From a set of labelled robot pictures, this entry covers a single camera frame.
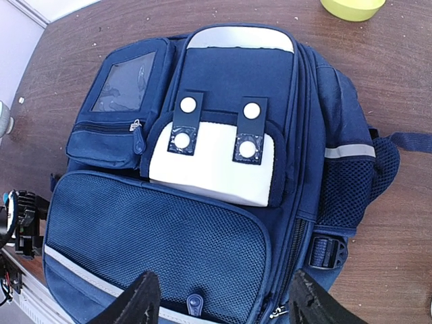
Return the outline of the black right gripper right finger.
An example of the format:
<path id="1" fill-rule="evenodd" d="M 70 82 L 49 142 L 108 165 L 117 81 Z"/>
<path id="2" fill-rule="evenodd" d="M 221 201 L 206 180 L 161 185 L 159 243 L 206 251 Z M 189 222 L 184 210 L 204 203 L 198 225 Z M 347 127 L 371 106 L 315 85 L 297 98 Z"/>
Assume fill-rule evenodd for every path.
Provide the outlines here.
<path id="1" fill-rule="evenodd" d="M 299 269 L 289 287 L 290 323 L 367 324 L 344 308 L 308 273 Z"/>

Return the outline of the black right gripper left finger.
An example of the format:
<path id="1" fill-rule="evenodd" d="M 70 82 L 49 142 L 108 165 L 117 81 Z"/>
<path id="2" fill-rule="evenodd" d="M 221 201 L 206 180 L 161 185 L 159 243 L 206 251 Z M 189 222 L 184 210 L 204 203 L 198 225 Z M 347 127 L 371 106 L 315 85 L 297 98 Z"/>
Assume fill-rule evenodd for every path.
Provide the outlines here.
<path id="1" fill-rule="evenodd" d="M 161 290 L 152 271 L 142 273 L 90 324 L 158 323 Z"/>

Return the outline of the navy blue student backpack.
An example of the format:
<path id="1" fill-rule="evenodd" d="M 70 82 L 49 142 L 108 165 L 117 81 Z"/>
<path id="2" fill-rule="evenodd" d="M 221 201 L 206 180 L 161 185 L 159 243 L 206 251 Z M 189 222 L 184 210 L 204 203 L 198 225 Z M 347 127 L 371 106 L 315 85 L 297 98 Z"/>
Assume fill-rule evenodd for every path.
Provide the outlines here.
<path id="1" fill-rule="evenodd" d="M 206 26 L 110 53 L 77 115 L 43 266 L 75 323 L 150 271 L 160 323 L 293 323 L 294 274 L 328 290 L 400 149 L 354 85 L 286 31 Z"/>

